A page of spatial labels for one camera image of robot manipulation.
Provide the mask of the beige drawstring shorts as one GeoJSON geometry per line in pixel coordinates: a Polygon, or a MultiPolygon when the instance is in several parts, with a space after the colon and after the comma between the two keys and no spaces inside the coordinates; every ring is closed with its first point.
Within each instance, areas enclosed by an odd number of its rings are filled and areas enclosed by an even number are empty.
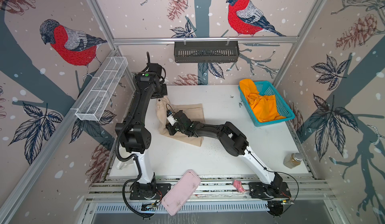
{"type": "Polygon", "coordinates": [[[156,116],[160,122],[157,130],[161,135],[196,147],[201,147],[203,137],[195,137],[191,133],[185,134],[183,132],[190,132],[190,125],[193,122],[205,122],[203,104],[172,105],[168,97],[165,96],[156,100],[155,110],[156,116]],[[171,130],[175,132],[174,135],[170,135],[166,128],[166,125],[169,124],[167,119],[168,111],[174,111],[175,113],[182,111],[185,115],[185,117],[182,117],[181,114],[177,115],[178,121],[171,126],[171,130]]]}

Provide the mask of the orange shorts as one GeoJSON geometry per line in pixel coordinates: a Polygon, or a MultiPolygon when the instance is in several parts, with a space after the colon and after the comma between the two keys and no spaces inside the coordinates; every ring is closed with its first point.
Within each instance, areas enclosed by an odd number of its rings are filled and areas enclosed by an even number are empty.
{"type": "Polygon", "coordinates": [[[266,123],[285,119],[277,110],[275,95],[260,95],[251,79],[241,80],[239,87],[258,122],[266,123]]]}

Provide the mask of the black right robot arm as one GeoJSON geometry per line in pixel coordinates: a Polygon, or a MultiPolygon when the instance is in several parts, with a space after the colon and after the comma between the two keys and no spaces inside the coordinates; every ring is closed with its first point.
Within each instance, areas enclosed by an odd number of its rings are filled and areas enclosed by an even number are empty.
{"type": "Polygon", "coordinates": [[[183,111],[166,112],[166,128],[171,136],[181,132],[188,137],[208,137],[219,140],[231,156],[240,157],[258,176],[267,189],[280,193],[283,179],[270,169],[252,150],[247,137],[231,122],[221,125],[190,120],[183,111]]]}

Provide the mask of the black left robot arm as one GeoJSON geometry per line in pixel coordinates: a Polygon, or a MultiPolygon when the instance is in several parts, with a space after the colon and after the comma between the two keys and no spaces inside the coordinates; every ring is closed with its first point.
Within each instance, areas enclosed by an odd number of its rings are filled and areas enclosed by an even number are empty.
{"type": "Polygon", "coordinates": [[[145,127],[145,118],[150,100],[167,95],[167,88],[161,72],[142,71],[133,80],[135,92],[128,113],[123,122],[115,126],[115,155],[122,163],[134,160],[138,185],[155,187],[155,173],[146,153],[151,144],[151,133],[145,127]]]}

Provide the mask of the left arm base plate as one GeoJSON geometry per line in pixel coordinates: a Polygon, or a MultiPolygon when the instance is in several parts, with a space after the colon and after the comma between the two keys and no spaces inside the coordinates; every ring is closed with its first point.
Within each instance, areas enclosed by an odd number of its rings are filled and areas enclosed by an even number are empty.
{"type": "Polygon", "coordinates": [[[130,200],[161,200],[171,189],[170,183],[135,182],[130,188],[130,200]]]}

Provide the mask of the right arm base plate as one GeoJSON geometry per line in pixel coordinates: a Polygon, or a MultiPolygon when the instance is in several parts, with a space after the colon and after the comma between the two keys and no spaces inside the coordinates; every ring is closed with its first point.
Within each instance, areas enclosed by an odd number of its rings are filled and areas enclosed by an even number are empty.
{"type": "Polygon", "coordinates": [[[248,184],[250,190],[250,197],[252,199],[260,199],[269,201],[273,199],[291,199],[291,193],[286,182],[282,182],[281,185],[267,185],[262,182],[250,182],[248,184]]]}

